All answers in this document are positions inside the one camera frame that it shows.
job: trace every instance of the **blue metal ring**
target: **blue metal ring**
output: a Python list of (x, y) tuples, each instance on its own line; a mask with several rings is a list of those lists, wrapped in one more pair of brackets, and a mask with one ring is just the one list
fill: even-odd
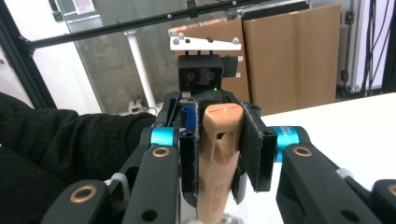
[(282, 162), (283, 151), (288, 145), (299, 144), (300, 138), (297, 131), (292, 126), (275, 126), (277, 133), (277, 157), (276, 161)]
[(161, 127), (153, 128), (151, 132), (151, 144), (159, 144), (163, 146), (173, 146), (174, 143), (174, 128)]

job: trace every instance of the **bolt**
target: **bolt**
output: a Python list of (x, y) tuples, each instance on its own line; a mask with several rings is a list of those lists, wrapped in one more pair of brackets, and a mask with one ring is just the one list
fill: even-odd
[(179, 39), (184, 39), (184, 34), (183, 33), (178, 34), (178, 38)]
[(178, 39), (174, 39), (173, 43), (174, 43), (174, 45), (178, 45), (180, 43), (180, 41)]
[(242, 9), (238, 9), (236, 10), (236, 14), (243, 16), (244, 15), (244, 11), (242, 11)]
[(271, 131), (267, 131), (267, 130), (265, 130), (264, 132), (262, 132), (265, 136), (271, 136), (272, 135), (272, 133), (271, 133)]
[(235, 38), (233, 39), (233, 44), (234, 44), (234, 45), (238, 45), (238, 44), (239, 44), (239, 39), (235, 37)]

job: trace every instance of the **white bracket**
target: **white bracket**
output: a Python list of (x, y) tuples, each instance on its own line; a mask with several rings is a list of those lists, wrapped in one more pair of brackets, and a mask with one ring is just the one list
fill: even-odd
[(133, 100), (129, 102), (128, 111), (131, 114), (139, 114), (143, 112), (143, 107), (139, 102)]
[(233, 42), (225, 42), (210, 38), (186, 37), (183, 33), (173, 32), (170, 38), (170, 48), (171, 50), (240, 50), (242, 47), (236, 37)]

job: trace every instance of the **white wall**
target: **white wall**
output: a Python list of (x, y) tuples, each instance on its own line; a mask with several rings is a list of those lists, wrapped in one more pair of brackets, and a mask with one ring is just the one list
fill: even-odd
[[(6, 0), (6, 4), (21, 34), (31, 41), (69, 33), (64, 21), (53, 19), (48, 0)], [(58, 108), (79, 114), (101, 112), (74, 43), (37, 49), (34, 60)]]

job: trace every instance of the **metal pole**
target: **metal pole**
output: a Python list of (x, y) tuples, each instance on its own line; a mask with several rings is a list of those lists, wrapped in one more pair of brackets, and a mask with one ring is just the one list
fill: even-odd
[(139, 74), (140, 82), (142, 83), (143, 91), (145, 92), (146, 100), (148, 101), (148, 112), (156, 115), (155, 111), (150, 110), (152, 108), (157, 110), (157, 106), (155, 105), (154, 96), (152, 95), (151, 86), (149, 85), (148, 74), (143, 63), (142, 55), (140, 54), (140, 48), (137, 44), (136, 31), (128, 31), (124, 34), (128, 38), (129, 46), (131, 47), (132, 54), (134, 55), (134, 63), (136, 64), (137, 73)]
[(70, 41), (76, 41), (80, 39), (86, 39), (91, 37), (96, 37), (99, 35), (109, 35), (117, 32), (133, 30), (139, 27), (144, 27), (148, 25), (158, 24), (167, 21), (176, 21), (180, 19), (190, 18), (191, 16), (205, 15), (207, 13), (227, 10), (230, 8), (243, 7), (247, 5), (259, 4), (261, 2), (267, 2), (269, 0), (235, 0), (235, 1), (220, 1), (218, 3), (204, 5), (200, 7), (194, 7), (189, 9), (184, 9), (176, 12), (169, 12), (166, 14), (143, 18), (135, 21), (121, 22), (114, 25), (108, 25), (105, 27), (99, 27), (87, 31), (82, 31), (78, 33), (73, 33), (69, 35), (59, 35), (55, 37), (50, 37), (47, 39), (40, 39), (36, 41), (31, 41), (25, 43), (28, 49), (39, 49), (44, 47), (49, 47), (53, 45), (63, 44)]

